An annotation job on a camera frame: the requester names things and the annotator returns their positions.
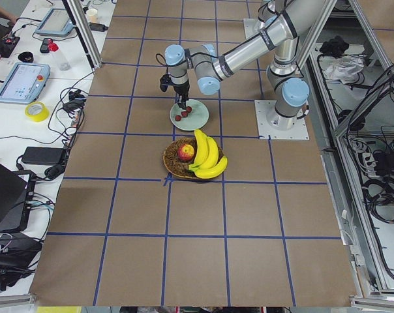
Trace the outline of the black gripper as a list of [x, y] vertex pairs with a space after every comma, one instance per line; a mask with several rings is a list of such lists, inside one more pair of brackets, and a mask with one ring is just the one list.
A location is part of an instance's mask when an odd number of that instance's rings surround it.
[[179, 95], [178, 106], [181, 109], [186, 109], [190, 89], [189, 81], [185, 83], [174, 83], [169, 74], [164, 74], [160, 78], [160, 90], [162, 92], [167, 92], [169, 86], [172, 86], [174, 91]]

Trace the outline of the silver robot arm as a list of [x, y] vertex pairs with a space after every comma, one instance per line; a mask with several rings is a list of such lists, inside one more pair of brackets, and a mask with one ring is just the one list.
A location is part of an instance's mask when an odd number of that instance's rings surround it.
[[277, 130], [291, 129], [309, 96], [309, 86], [294, 76], [298, 38], [318, 20], [325, 3], [270, 1], [269, 4], [275, 7], [274, 16], [259, 14], [261, 26], [253, 36], [222, 55], [217, 55], [211, 44], [191, 49], [177, 44], [168, 46], [164, 52], [166, 73], [160, 79], [160, 90], [173, 87], [178, 95], [177, 103], [184, 109], [189, 99], [189, 70], [195, 72], [200, 92], [214, 95], [220, 89], [221, 81], [273, 51], [274, 59], [267, 68], [267, 77], [277, 101], [267, 119]]
[[276, 10], [276, 1], [262, 1], [262, 5], [258, 9], [258, 22], [260, 27], [269, 25], [279, 13]]

